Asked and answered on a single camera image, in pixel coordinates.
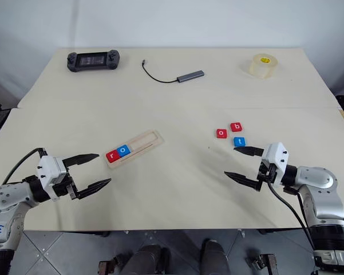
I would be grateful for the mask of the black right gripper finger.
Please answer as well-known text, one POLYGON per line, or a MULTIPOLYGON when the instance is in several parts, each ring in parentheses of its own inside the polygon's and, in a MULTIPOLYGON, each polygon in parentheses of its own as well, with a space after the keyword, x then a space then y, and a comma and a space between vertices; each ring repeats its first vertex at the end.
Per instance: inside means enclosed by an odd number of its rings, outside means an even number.
POLYGON ((234 180, 236 183, 253 188, 255 191, 260 191, 262 188, 262 181, 251 180, 246 178, 246 176, 235 173, 235 172, 224 172, 226 176, 234 180))
POLYGON ((249 156, 262 156, 264 149, 252 146, 239 146, 234 148, 235 151, 249 156))

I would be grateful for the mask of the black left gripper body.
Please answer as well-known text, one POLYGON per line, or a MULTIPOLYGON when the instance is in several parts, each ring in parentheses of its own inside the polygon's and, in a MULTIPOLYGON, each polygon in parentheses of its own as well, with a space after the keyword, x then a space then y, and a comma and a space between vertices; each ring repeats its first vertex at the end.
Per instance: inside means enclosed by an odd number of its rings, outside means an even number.
POLYGON ((69 171, 53 179, 53 190, 57 197, 69 195, 71 200, 79 198, 77 187, 69 171))

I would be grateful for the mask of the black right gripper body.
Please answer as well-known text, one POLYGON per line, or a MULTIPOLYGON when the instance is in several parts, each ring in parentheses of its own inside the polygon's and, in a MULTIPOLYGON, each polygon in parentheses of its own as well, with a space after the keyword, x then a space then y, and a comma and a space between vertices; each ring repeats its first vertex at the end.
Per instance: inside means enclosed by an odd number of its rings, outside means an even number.
POLYGON ((261 162, 257 180, 259 182, 274 183, 276 178, 276 165, 273 163, 265 164, 261 162))

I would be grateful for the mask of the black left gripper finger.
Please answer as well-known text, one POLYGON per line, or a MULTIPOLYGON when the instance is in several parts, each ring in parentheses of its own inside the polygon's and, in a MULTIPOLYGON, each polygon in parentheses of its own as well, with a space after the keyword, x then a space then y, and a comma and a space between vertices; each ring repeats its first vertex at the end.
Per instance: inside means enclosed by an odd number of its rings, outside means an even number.
POLYGON ((81 154, 63 159, 62 162, 66 169, 73 165, 82 165, 95 158, 99 157, 99 154, 81 154))
POLYGON ((102 188, 104 188, 112 179, 104 179, 100 180, 96 183, 90 184, 86 189, 82 191, 77 191, 76 192, 76 198, 77 199, 83 199, 86 198, 94 193, 97 193, 100 191, 102 188))

